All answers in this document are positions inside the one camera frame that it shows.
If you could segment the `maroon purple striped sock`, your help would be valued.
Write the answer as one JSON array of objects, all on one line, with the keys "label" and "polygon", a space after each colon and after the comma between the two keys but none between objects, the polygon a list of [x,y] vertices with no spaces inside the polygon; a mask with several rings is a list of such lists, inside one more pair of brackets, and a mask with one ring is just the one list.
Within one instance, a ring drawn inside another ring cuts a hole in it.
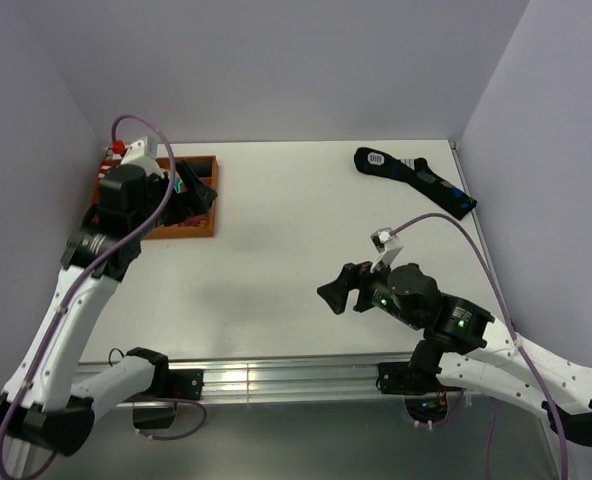
[{"label": "maroon purple striped sock", "polygon": [[210,217],[208,214],[192,216],[182,223],[185,228],[207,229],[210,227]]}]

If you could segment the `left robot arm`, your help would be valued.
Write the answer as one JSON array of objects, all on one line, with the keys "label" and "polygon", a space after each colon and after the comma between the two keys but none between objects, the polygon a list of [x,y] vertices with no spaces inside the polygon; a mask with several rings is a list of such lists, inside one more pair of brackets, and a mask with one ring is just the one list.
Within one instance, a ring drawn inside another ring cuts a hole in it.
[{"label": "left robot arm", "polygon": [[179,159],[182,182],[166,204],[168,176],[112,162],[96,183],[94,201],[68,239],[54,296],[30,349],[0,392],[0,427],[8,436],[63,456],[77,452],[94,423],[129,400],[186,397],[166,355],[143,347],[126,352],[109,370],[75,382],[78,363],[102,310],[141,253],[139,229],[156,210],[155,227],[171,227],[209,211],[217,193]]}]

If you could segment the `brown wooden divider tray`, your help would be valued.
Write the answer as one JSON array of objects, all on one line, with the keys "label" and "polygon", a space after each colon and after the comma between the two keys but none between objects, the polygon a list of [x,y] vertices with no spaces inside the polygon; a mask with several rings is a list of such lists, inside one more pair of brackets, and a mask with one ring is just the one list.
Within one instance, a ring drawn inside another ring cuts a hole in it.
[{"label": "brown wooden divider tray", "polygon": [[[101,163],[83,224],[109,236],[126,236],[158,208],[169,184],[169,160],[159,158],[162,173],[117,160]],[[147,240],[211,237],[215,229],[218,163],[214,156],[178,157],[172,194],[150,227]]]}]

